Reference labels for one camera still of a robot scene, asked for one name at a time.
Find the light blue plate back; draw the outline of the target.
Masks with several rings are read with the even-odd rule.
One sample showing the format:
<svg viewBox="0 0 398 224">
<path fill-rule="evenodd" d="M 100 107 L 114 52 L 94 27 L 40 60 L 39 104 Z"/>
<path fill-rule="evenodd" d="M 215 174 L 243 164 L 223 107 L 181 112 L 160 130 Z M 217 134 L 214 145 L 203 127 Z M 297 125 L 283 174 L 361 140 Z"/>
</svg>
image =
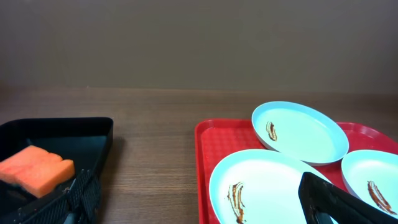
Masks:
<svg viewBox="0 0 398 224">
<path fill-rule="evenodd" d="M 251 115 L 260 142 L 273 151 L 311 166 L 325 166 L 342 160 L 349 151 L 342 128 L 323 113 L 288 101 L 259 105 Z"/>
</svg>

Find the red serving tray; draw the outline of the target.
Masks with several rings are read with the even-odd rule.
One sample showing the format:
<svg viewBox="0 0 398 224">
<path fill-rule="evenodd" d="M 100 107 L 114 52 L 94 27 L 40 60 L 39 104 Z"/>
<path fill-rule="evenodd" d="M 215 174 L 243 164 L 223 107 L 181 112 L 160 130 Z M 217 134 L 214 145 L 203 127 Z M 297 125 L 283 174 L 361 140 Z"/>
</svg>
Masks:
<svg viewBox="0 0 398 224">
<path fill-rule="evenodd" d="M 397 154 L 397 142 L 382 132 L 360 123 L 339 122 L 348 137 L 349 152 L 372 149 Z M 244 149 L 263 149 L 249 119 L 208 119 L 195 128 L 198 220 L 217 224 L 208 196 L 210 176 L 220 160 Z"/>
</svg>

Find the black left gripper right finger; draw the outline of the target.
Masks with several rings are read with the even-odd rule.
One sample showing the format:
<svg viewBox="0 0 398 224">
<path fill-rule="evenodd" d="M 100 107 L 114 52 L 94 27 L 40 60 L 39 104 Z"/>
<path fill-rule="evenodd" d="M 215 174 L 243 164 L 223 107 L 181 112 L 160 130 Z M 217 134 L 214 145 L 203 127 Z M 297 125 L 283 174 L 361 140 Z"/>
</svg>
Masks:
<svg viewBox="0 0 398 224">
<path fill-rule="evenodd" d="M 319 176 L 304 172 L 298 196 L 307 224 L 390 224 L 397 219 L 348 194 Z"/>
</svg>

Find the light blue plate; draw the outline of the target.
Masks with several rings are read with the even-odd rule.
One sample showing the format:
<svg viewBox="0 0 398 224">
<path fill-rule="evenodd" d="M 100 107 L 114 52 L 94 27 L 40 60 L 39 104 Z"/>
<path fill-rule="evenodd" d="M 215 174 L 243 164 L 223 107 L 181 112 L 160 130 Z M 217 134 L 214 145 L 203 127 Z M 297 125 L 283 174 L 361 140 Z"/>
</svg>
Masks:
<svg viewBox="0 0 398 224">
<path fill-rule="evenodd" d="M 275 151 L 247 149 L 226 156 L 214 168 L 209 197 L 220 223 L 305 223 L 299 199 L 310 165 Z"/>
<path fill-rule="evenodd" d="M 260 142 L 273 151 L 311 166 L 325 166 L 342 160 L 349 151 L 342 128 L 323 113 L 288 101 L 259 105 L 251 115 Z"/>
<path fill-rule="evenodd" d="M 343 182 L 348 192 L 367 204 L 397 218 L 397 155 L 357 150 L 341 162 Z"/>
</svg>

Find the black plastic tray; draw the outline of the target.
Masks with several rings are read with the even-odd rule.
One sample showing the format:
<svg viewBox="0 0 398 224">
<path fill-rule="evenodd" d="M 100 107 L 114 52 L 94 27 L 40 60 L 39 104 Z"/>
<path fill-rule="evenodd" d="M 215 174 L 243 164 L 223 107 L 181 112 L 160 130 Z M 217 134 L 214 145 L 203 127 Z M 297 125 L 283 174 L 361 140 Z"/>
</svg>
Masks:
<svg viewBox="0 0 398 224">
<path fill-rule="evenodd" d="M 113 143 L 114 121 L 93 118 L 30 118 L 1 125 L 1 160 L 37 146 L 74 162 L 76 174 L 102 172 Z"/>
</svg>

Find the orange sponge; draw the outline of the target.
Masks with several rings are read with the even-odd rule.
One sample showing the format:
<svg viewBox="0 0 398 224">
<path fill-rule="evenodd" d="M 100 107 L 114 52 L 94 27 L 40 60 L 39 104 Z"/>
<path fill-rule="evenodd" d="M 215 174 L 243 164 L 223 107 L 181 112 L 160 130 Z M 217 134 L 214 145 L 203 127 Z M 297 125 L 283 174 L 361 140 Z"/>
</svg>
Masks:
<svg viewBox="0 0 398 224">
<path fill-rule="evenodd" d="M 75 175 L 74 162 L 45 149 L 28 146 L 1 161 L 1 180 L 41 198 Z"/>
</svg>

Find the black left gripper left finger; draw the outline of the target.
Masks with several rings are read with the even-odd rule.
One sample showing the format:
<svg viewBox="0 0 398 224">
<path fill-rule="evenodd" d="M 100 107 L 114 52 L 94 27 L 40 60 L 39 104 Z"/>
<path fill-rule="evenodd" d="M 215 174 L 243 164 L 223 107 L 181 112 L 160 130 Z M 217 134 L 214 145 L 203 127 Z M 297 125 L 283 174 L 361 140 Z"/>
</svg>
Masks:
<svg viewBox="0 0 398 224">
<path fill-rule="evenodd" d="M 101 184 L 96 173 L 81 170 L 69 186 L 42 198 L 1 182 L 1 223 L 96 223 Z"/>
</svg>

